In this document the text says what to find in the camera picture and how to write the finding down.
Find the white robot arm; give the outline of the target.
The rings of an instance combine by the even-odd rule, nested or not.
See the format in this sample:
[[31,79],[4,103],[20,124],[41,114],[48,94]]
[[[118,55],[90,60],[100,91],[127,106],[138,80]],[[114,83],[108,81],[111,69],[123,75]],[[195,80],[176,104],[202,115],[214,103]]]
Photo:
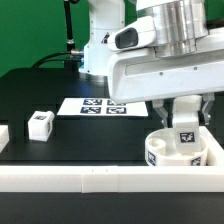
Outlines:
[[129,0],[137,19],[124,23],[124,0],[87,0],[90,39],[82,73],[106,79],[117,103],[163,101],[199,94],[193,107],[210,120],[214,94],[224,91],[224,19],[208,21],[204,0]]

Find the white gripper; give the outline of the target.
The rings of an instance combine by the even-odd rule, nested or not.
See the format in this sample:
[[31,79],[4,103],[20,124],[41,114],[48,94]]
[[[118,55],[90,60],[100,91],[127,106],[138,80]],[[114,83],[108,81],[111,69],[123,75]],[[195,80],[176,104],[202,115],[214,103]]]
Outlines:
[[108,47],[108,89],[115,102],[152,101],[167,128],[162,99],[203,94],[209,124],[213,93],[224,91],[224,27],[209,29],[201,16],[144,16],[111,34]]

